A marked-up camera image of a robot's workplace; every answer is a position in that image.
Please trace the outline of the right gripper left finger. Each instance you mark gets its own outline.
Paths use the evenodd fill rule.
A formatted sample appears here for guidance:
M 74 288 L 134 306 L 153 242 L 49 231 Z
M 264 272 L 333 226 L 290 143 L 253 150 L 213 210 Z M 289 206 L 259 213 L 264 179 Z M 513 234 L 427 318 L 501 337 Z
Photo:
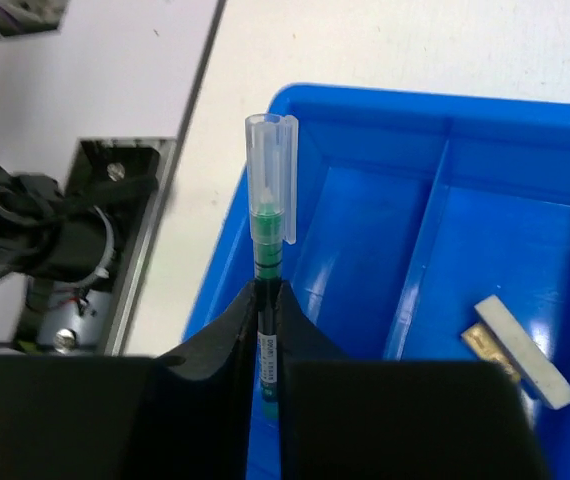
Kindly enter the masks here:
M 256 295 L 156 357 L 0 355 L 0 479 L 241 479 Z

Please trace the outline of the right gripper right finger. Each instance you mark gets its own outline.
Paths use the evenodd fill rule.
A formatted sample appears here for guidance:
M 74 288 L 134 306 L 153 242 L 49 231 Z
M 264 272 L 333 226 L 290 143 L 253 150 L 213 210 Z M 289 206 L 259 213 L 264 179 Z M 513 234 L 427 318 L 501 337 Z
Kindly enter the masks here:
M 515 386 L 486 361 L 349 357 L 283 283 L 276 303 L 284 479 L 546 479 Z

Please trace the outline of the grey white eraser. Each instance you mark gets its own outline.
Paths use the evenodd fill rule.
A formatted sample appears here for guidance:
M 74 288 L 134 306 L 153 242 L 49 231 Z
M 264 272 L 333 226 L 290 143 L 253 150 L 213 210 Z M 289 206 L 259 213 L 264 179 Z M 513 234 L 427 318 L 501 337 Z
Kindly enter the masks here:
M 474 310 L 548 408 L 560 410 L 570 405 L 570 383 L 496 295 L 476 303 Z

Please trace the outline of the green ink pen refill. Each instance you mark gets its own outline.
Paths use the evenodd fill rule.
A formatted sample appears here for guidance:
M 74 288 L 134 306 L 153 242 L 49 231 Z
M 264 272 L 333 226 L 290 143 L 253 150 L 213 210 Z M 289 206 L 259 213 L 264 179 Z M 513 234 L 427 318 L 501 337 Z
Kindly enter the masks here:
M 278 418 L 276 300 L 283 245 L 296 243 L 298 120 L 255 114 L 245 120 L 250 236 L 257 287 L 259 385 L 264 416 Z

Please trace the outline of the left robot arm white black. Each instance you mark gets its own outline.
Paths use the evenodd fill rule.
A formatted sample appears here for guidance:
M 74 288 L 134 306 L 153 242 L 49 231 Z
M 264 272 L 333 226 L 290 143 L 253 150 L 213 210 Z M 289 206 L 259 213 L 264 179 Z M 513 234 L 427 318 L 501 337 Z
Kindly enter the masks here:
M 158 188 L 160 154 L 149 146 L 81 147 L 88 159 L 66 190 L 45 174 L 0 166 L 0 280 L 19 273 L 73 289 L 113 287 Z

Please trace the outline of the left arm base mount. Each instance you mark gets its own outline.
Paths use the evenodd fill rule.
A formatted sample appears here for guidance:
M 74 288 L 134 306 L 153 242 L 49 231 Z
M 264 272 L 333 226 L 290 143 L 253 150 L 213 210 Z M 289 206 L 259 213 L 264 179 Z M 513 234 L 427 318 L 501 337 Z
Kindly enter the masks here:
M 48 263 L 29 271 L 15 346 L 29 354 L 117 354 L 158 229 L 176 143 L 82 139 L 63 193 L 83 202 Z

